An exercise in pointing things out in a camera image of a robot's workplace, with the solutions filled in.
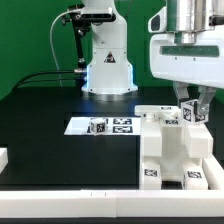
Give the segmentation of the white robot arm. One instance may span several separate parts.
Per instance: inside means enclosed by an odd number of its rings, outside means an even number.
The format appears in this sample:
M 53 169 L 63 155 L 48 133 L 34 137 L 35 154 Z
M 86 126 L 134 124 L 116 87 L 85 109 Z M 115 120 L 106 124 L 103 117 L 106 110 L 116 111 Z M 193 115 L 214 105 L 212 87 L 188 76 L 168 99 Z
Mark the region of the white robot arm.
M 103 96 L 134 91 L 127 24 L 114 0 L 82 2 L 81 17 L 93 30 L 93 57 L 83 90 Z M 224 0 L 165 0 L 148 30 L 152 75 L 173 81 L 179 102 L 188 99 L 188 85 L 197 85 L 196 111 L 206 115 L 216 90 L 224 89 Z

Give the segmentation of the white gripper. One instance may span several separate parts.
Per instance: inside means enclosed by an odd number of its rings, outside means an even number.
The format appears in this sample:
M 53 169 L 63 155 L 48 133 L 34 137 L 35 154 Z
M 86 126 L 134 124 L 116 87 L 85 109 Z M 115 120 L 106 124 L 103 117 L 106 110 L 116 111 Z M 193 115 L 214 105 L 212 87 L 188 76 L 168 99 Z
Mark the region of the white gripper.
M 152 75 L 175 81 L 178 106 L 188 83 L 198 85 L 197 112 L 207 115 L 215 88 L 224 89 L 224 6 L 164 6 L 148 30 Z

